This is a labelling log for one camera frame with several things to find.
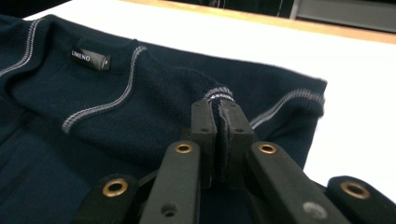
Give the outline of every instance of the table surface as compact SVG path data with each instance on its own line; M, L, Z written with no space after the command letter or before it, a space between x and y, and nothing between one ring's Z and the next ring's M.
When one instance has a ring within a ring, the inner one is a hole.
M333 176L352 175L396 202L396 35L157 0L75 0L26 20L47 14L113 35L327 80L325 115L305 173L324 186Z

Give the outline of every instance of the screw hole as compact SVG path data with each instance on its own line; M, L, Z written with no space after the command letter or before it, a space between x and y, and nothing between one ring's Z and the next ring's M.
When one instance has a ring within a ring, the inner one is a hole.
M124 179L112 179L102 189L102 193L111 198L123 194L128 189L128 183Z
M314 219L326 219L327 212L318 203L306 202L303 204L304 211Z
M276 147L273 147L271 145L268 144L263 144L259 146L259 150L263 153L267 153L267 154L273 154L276 153Z
M368 199L370 197L370 192L367 188L355 182L343 182L341 183L341 189L350 196L358 199Z
M166 203L161 208L161 214L165 217L174 217L177 213L177 207L174 203Z
M178 153L189 153L192 151L192 147L187 144L178 145L176 147L176 152Z
M120 183L114 183L108 187L108 190L110 190L110 191L117 191L120 189L122 189L122 184L120 184Z

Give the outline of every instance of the clothing label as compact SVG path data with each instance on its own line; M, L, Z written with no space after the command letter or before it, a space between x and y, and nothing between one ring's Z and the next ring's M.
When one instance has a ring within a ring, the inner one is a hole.
M70 59L86 67L102 71L110 68L110 56L105 56L85 49L72 48Z

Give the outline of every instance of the seam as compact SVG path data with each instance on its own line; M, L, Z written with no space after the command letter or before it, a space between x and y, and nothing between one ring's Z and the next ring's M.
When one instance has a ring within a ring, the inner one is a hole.
M224 93L218 93L218 94L211 95L208 98L208 101L210 102L210 101L216 100L218 98L224 98L224 99L227 99L227 100L230 100L230 101L234 102L233 97L231 97L231 96L229 96L227 94L224 94Z
M27 40L26 40L25 52L23 54L23 57L17 63L0 71L0 77L10 71L21 68L22 66L29 63L29 61L31 60L32 55L33 55L33 45L35 43L35 29L37 28L37 25L41 21L42 21L42 19L40 19L38 21L33 21L32 24L30 25Z
M286 95L284 95L273 107L271 107L269 110L261 113L257 118L253 119L249 124L251 128L254 130L258 126L262 125L264 122L270 120L273 118L276 113L282 108L284 104L289 102L292 99L295 98L305 98L306 100L311 100L314 101L320 106L324 106L324 98L321 94L309 91L309 90L304 90L304 89L299 89L299 90L294 90Z
M64 124L62 125L62 130L64 131L64 133L70 133L70 129L72 128L72 126L79 120L83 119L84 117L87 117L94 113L102 112L104 110L110 110L110 109L114 108L115 106L120 105L128 97L128 95L130 95L130 93L132 91L132 86L134 83L134 68L136 65L136 61L137 61L137 58L140 55L140 53L143 52L144 50L147 50L147 49L145 47L141 47L141 46L134 50L134 53L133 53L132 59L131 59L130 76L128 79L128 84L127 84L123 94L117 100L115 100L109 104L87 108L84 110L80 110L77 113L74 113L73 115L71 115L69 118L67 118L64 121Z
M216 87L208 91L204 96L204 99L208 101L213 101L218 98L224 98L234 102L233 93L226 87Z
M210 95L212 95L213 93L220 92L220 91L223 91L223 92L225 92L225 93L228 93L229 95L233 95L233 93L232 93L228 88L226 88L226 87L216 87L216 88L214 88L214 89L208 91L208 92L205 94L205 98L208 98L208 97L209 97Z

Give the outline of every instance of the folded fabric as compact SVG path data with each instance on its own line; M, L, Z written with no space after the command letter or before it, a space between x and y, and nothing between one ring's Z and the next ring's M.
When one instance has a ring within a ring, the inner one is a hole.
M102 177L140 178L158 168L201 99L215 110L219 100L237 102L261 140L303 167L325 87L283 68L168 49L55 16L0 16L0 222L69 223ZM203 190L200 219L250 222L241 192L229 189Z

